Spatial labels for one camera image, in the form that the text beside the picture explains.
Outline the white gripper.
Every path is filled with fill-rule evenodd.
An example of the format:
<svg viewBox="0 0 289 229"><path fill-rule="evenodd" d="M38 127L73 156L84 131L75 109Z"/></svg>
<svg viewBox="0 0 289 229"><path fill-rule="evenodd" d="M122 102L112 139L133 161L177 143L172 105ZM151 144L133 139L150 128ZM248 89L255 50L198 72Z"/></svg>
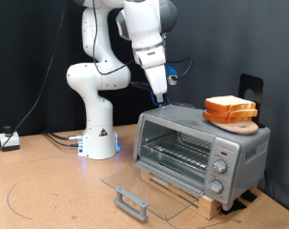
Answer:
<svg viewBox="0 0 289 229"><path fill-rule="evenodd" d="M167 92L167 81L165 72L165 53L162 46L151 50L134 52L135 62L144 70L151 88L156 96L156 101L164 101L163 94Z"/></svg>

